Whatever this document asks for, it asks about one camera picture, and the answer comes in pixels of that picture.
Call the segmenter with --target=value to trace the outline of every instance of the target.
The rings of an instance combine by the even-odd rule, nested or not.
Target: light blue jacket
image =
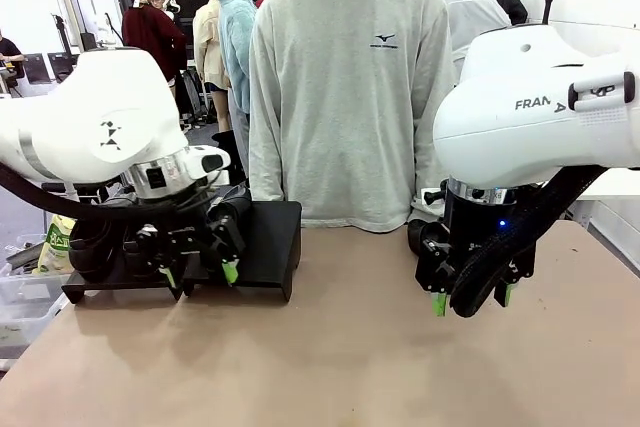
[[[256,16],[253,0],[219,0],[220,47],[236,104],[250,113],[249,46]]]

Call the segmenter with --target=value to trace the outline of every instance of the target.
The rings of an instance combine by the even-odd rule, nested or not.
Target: brown table top
[[[304,231],[287,306],[101,294],[0,382],[0,426],[640,425],[640,282],[574,223],[538,252],[467,320],[432,315],[404,229]]]

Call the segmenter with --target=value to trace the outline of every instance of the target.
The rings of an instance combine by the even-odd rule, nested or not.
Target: floor
[[[206,125],[187,132],[191,145],[215,145],[211,136],[218,131],[217,124]],[[18,238],[44,233],[44,214],[0,187],[0,268],[11,252],[7,246],[16,246]]]

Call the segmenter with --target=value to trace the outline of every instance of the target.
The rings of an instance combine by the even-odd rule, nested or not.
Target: plastic storage box
[[[69,275],[9,276],[0,269],[0,359],[17,359],[68,303]]]

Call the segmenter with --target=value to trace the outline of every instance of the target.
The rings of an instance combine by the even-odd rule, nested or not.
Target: gray sweatshirt
[[[266,0],[250,68],[254,199],[302,203],[307,227],[388,232],[446,177],[432,137],[455,80],[443,0]]]

